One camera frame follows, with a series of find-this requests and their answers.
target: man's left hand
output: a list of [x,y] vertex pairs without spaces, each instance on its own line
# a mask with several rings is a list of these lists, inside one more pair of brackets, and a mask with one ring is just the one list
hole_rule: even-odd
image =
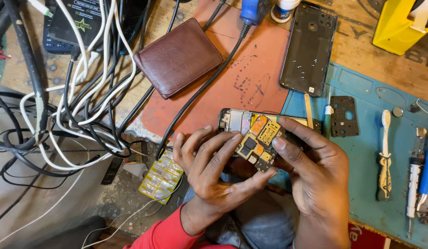
[[214,131],[211,125],[198,129],[185,142],[183,133],[177,134],[174,161],[183,168],[188,182],[197,195],[181,211],[184,230],[196,235],[252,195],[262,190],[278,171],[271,167],[257,172],[244,182],[233,184],[219,181],[228,159],[242,140],[240,132],[222,132],[205,141]]

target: circuit board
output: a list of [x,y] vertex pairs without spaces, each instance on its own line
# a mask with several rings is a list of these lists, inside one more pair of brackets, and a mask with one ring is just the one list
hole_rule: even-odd
[[268,117],[259,115],[235,151],[252,163],[257,170],[265,172],[271,167],[277,155],[271,144],[272,139],[277,136],[285,136],[285,129]]

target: wooden table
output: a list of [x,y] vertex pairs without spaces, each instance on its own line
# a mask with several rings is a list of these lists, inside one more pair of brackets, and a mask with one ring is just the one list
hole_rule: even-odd
[[[192,17],[198,1],[192,0],[189,3],[180,4],[174,27]],[[398,56],[372,45],[379,12],[381,12],[385,0],[311,0],[311,2],[333,9],[339,14],[331,55],[333,62],[428,101],[428,34],[405,55]],[[228,0],[227,3],[236,8],[241,8],[240,0]],[[156,0],[151,19],[147,25],[146,45],[166,33],[174,6],[175,2],[172,0]],[[43,17],[30,6],[22,8],[22,10],[39,65],[46,68],[45,77],[48,85],[64,84],[70,57],[68,55],[48,54],[41,48]],[[290,22],[279,24],[279,26],[289,29]],[[0,83],[23,93],[32,92],[26,65],[13,28],[7,31],[3,44],[5,54],[12,58],[0,60]],[[95,63],[90,69],[89,78],[100,70],[98,66],[101,64],[101,61]],[[117,78],[122,78],[128,74],[131,71],[129,58],[125,57],[124,60],[121,60],[116,71],[120,72]],[[123,121],[123,118],[131,111],[149,86],[150,82],[141,74],[134,79],[130,91],[116,108],[117,124]],[[58,105],[61,93],[60,90],[51,92],[50,103]],[[140,116],[138,115],[136,118],[138,119],[136,121],[137,126],[142,126],[139,120]],[[136,128],[135,131],[132,127],[127,129],[127,132],[153,142],[159,142],[161,139],[161,137],[142,128]]]

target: white bottle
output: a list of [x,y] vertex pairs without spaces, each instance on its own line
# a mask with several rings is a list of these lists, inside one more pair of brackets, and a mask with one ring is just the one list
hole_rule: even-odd
[[299,3],[300,0],[277,0],[271,9],[272,19],[279,24],[289,21]]

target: gray cloth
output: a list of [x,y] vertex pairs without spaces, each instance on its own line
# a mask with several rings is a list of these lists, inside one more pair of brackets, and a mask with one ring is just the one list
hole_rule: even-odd
[[[222,173],[225,182],[239,182]],[[192,187],[184,203],[195,196]],[[294,240],[298,209],[292,199],[263,190],[206,228],[198,241],[233,245],[240,249],[286,249]]]

